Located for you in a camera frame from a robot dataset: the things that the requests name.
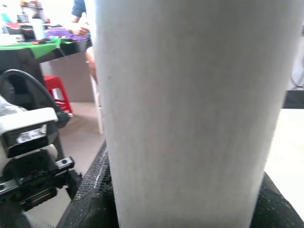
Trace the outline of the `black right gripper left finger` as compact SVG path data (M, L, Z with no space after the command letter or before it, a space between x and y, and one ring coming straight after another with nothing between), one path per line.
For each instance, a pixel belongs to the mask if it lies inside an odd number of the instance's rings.
M58 227L119 227L106 146L100 148Z

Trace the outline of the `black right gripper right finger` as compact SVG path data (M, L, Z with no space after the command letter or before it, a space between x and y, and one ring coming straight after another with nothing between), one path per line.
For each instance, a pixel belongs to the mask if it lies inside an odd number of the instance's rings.
M264 173L252 228L302 228L304 221L291 203L282 195L267 173Z

